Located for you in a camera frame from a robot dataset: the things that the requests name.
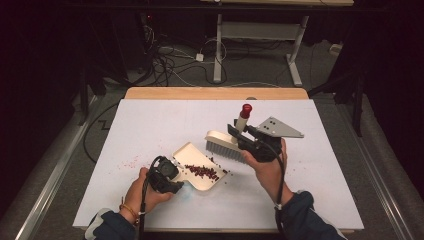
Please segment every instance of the red cap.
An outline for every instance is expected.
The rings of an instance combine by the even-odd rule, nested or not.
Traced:
[[[248,119],[250,117],[250,112],[252,111],[252,106],[250,104],[244,104],[240,112],[240,117]]]

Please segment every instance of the brush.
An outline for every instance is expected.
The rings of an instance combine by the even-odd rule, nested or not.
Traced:
[[[239,132],[243,132],[246,127],[251,111],[252,106],[250,104],[243,105],[239,117],[235,122],[235,128]],[[206,149],[208,151],[226,158],[244,162],[240,154],[241,150],[237,145],[237,139],[230,134],[211,130],[206,133],[205,140]]]

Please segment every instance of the gray carpet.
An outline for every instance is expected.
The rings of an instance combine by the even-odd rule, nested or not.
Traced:
[[[329,43],[323,42],[312,47],[303,46],[301,48],[296,62],[306,90],[326,81],[336,61],[336,57],[328,54],[329,47]],[[181,47],[181,49],[192,56],[196,53],[189,48]],[[270,87],[270,85],[257,83],[265,82],[280,87],[293,87],[287,64],[285,64],[284,55],[282,54],[289,51],[290,45],[283,42],[277,49],[258,50],[241,60],[231,60],[231,58],[245,56],[243,55],[245,52],[242,50],[229,54],[227,61],[224,61],[228,80],[223,85],[230,86],[256,82],[241,85],[240,87]],[[188,60],[175,58],[174,61],[178,62],[178,64],[184,64]],[[212,66],[204,64],[202,66],[206,68],[208,78],[212,79]],[[183,69],[175,69],[174,71],[178,72]],[[131,78],[136,78],[138,75],[136,71],[130,71]],[[196,86],[212,86],[205,81],[204,70],[199,67],[188,69],[178,75],[181,79],[173,75],[169,79],[169,86],[187,86],[187,83]],[[152,82],[153,80],[149,79],[144,84]],[[106,96],[102,98],[99,109],[91,113],[95,116],[98,116],[104,109],[118,102],[125,94],[126,89],[116,85],[113,81],[106,80],[106,84]],[[380,198],[370,181],[370,176],[365,170],[363,153],[356,144],[355,136],[349,131],[350,126],[343,117],[342,106],[334,103],[331,94],[318,94],[313,99],[365,225],[365,230],[348,234],[347,237],[353,240],[398,239]],[[106,128],[113,121],[115,110],[116,108],[110,109],[98,119],[105,120]],[[52,145],[51,152],[46,153],[45,158],[40,161],[39,166],[37,166],[24,188],[22,188],[20,195],[10,207],[9,212],[2,218],[0,239],[6,240],[16,237],[55,166],[55,159],[57,159],[55,153],[60,154],[61,148],[66,147],[66,140],[71,138],[72,126],[75,126],[78,116],[79,113],[77,112],[75,118],[69,123],[69,129],[64,129],[62,136],[58,137],[56,143]],[[107,129],[102,130],[102,126],[102,122],[94,122],[86,139],[86,148],[94,159],[99,156],[108,133]],[[369,151],[372,153],[373,159],[378,161],[379,168],[384,172],[384,179],[387,179],[390,190],[393,191],[414,236],[417,239],[418,236],[424,236],[423,225],[421,224],[423,220],[419,219],[419,216],[424,216],[424,214],[421,214],[424,212],[423,203],[417,199],[418,195],[415,189],[413,189],[404,172],[399,169],[399,164],[387,142],[384,142],[384,134],[379,129],[375,119],[373,119],[372,109],[369,107],[366,98],[364,99],[362,132],[364,135],[362,139],[370,147]],[[83,231],[73,228],[72,222],[94,166],[95,164],[90,161],[84,151],[82,142],[80,142],[74,151],[72,163],[63,178],[58,192],[38,230],[34,232],[34,239],[81,239],[83,237]],[[146,236],[150,239],[278,239],[275,234],[148,233]]]

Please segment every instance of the person's left hand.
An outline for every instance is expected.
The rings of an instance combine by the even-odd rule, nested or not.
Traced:
[[[127,195],[125,196],[124,204],[130,207],[136,214],[140,212],[141,198],[143,192],[143,183],[146,179],[146,174],[149,170],[145,167],[140,169],[138,178],[131,184],[128,189]],[[174,196],[173,193],[159,193],[152,189],[152,187],[147,187],[146,192],[146,213],[153,210],[153,208],[162,202],[170,200]],[[135,219],[133,215],[125,208],[122,208],[119,213],[125,217],[129,222],[134,223]]]

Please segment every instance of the white paper sheet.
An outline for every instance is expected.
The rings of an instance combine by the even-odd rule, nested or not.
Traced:
[[[171,159],[187,142],[212,156],[205,149],[207,131],[226,132],[244,103],[253,107],[248,125],[257,126],[273,116],[305,135],[286,139],[286,182],[291,189],[311,192],[315,210],[337,228],[363,229],[312,100],[122,100],[73,226],[88,226],[101,208],[118,211],[140,167],[149,167],[155,157]],[[213,156],[230,173],[205,192],[185,184],[171,201],[147,214],[146,229],[276,229],[273,202],[253,170]]]

